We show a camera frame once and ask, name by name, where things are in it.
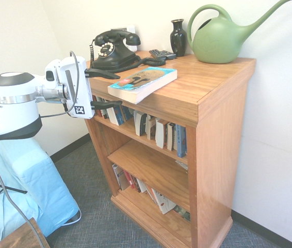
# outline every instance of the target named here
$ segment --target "green watering can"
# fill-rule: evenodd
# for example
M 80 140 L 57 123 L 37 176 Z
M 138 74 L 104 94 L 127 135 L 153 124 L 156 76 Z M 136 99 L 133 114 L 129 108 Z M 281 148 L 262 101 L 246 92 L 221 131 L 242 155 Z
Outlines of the green watering can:
M 235 24 L 229 13 L 214 4 L 205 5 L 194 12 L 187 26 L 187 40 L 199 61 L 213 64 L 223 64 L 235 60 L 247 38 L 270 17 L 281 5 L 291 0 L 280 0 L 258 21 L 248 26 Z M 194 41 L 191 28 L 195 17 L 203 10 L 214 9 L 218 17 L 212 18 L 201 25 Z

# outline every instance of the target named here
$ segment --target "gray carpet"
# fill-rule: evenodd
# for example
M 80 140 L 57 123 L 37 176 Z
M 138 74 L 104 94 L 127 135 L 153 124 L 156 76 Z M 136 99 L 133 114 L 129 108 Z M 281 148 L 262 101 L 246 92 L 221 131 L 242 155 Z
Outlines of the gray carpet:
M 56 163 L 77 201 L 82 219 L 48 236 L 54 248 L 161 248 L 110 201 L 110 190 L 91 142 Z M 276 248 L 277 246 L 233 223 L 221 248 Z

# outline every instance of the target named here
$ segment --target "blue fabric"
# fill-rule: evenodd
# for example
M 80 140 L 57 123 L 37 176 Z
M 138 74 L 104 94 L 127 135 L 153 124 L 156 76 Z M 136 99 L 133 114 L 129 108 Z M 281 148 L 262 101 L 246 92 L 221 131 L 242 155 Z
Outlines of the blue fabric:
M 78 212 L 51 158 L 32 138 L 0 141 L 0 175 L 6 186 L 28 191 L 8 192 L 24 214 L 36 220 L 45 236 Z M 0 194 L 0 240 L 24 222 L 4 193 Z

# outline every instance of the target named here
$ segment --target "book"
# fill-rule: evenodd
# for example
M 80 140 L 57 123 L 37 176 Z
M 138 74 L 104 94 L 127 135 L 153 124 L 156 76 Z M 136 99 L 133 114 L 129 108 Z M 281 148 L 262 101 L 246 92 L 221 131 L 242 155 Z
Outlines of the book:
M 147 120 L 146 124 L 148 123 L 148 130 L 147 133 L 147 139 L 154 140 L 155 134 L 156 134 L 156 117 L 152 117 L 151 119 Z
M 131 178 L 130 174 L 127 171 L 125 171 L 125 170 L 123 170 L 123 172 L 125 174 L 125 177 L 126 177 L 127 181 L 130 184 L 130 187 L 135 190 L 135 186 L 134 186 L 134 183 L 132 182 L 132 178 Z
M 146 116 L 146 125 L 145 125 L 145 133 L 148 135 L 150 128 L 149 128 L 149 120 L 152 118 L 151 115 L 147 114 Z
M 176 125 L 174 127 L 174 138 L 173 138 L 173 149 L 177 151 L 177 128 Z
M 150 197 L 153 200 L 153 202 L 157 205 L 157 202 L 155 200 L 155 195 L 154 195 L 154 193 L 152 191 L 152 188 L 150 186 L 148 186 L 146 183 L 145 183 L 145 186 L 146 186 L 147 193 L 150 195 Z
M 133 116 L 133 114 L 131 114 L 129 108 L 126 106 L 123 106 L 123 105 L 120 105 L 120 108 L 121 108 L 122 113 L 123 113 L 124 121 L 130 120 L 131 117 Z
M 158 193 L 157 191 L 153 190 L 155 200 L 163 214 L 166 214 L 171 209 L 176 206 L 176 203 L 172 202 L 171 200 L 167 199 L 164 195 Z
M 174 135 L 175 135 L 175 123 L 169 122 L 167 124 L 167 149 L 172 151 L 173 149 L 173 141 L 174 141 Z
M 176 205 L 173 208 L 173 211 L 175 211 L 176 213 L 178 213 L 181 217 L 183 217 L 185 220 L 187 220 L 188 222 L 191 222 L 191 215 L 189 212 L 187 212 L 185 209 L 181 208 L 180 206 Z
M 98 101 L 96 99 L 96 96 L 92 95 L 92 101 L 94 101 L 94 102 L 97 102 Z M 95 110 L 95 111 L 96 111 L 96 113 L 97 113 L 98 116 L 100 116 L 100 117 L 103 116 L 100 110 Z
M 130 177 L 131 177 L 131 179 L 132 179 L 132 183 L 133 183 L 134 186 L 135 186 L 135 190 L 138 191 L 138 192 L 140 193 L 141 190 L 140 190 L 140 187 L 139 187 L 139 183 L 138 183 L 138 181 L 137 181 L 137 178 L 134 177 L 134 176 L 131 175 L 131 174 L 130 174 Z
M 124 123 L 123 114 L 121 112 L 120 106 L 108 108 L 107 113 L 111 123 L 118 126 Z
M 182 158 L 186 154 L 186 128 L 176 125 L 177 129 L 177 156 Z
M 146 117 L 147 114 L 134 110 L 135 130 L 138 136 L 142 136 L 145 133 Z
M 175 162 L 176 162 L 177 164 L 179 164 L 182 168 L 184 168 L 185 170 L 188 171 L 188 165 L 187 165 L 187 164 L 185 164 L 185 163 L 183 163 L 183 162 L 181 162 L 181 161 L 179 161 L 179 160 L 175 160 Z
M 168 121 L 166 120 L 156 119 L 155 141 L 156 145 L 160 148 L 164 148 L 167 143 L 167 123 Z
M 143 181 L 140 181 L 138 178 L 136 178 L 140 187 L 140 192 L 144 193 L 147 191 L 146 185 L 143 183 Z
M 148 67 L 108 86 L 108 93 L 133 104 L 177 79 L 177 70 Z
M 116 164 L 113 164 L 112 167 L 121 190 L 125 190 L 126 188 L 129 187 L 130 183 L 126 178 L 123 169 L 121 167 L 118 167 Z
M 104 102 L 104 99 L 100 98 L 100 97 L 95 97 L 96 100 L 98 102 Z M 102 116 L 105 118 L 105 119 L 108 119 L 108 114 L 107 114 L 107 110 L 100 110 L 101 111 L 101 114 Z

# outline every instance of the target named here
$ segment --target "watering can spout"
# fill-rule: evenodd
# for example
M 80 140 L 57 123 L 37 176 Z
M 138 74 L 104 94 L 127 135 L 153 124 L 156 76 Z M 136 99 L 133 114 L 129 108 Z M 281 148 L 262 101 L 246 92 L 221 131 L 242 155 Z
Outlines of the watering can spout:
M 269 9 L 261 18 L 251 25 L 245 26 L 242 33 L 242 41 L 244 42 L 247 38 L 259 27 L 261 26 L 280 6 L 289 2 L 291 0 L 280 0 L 271 9 Z

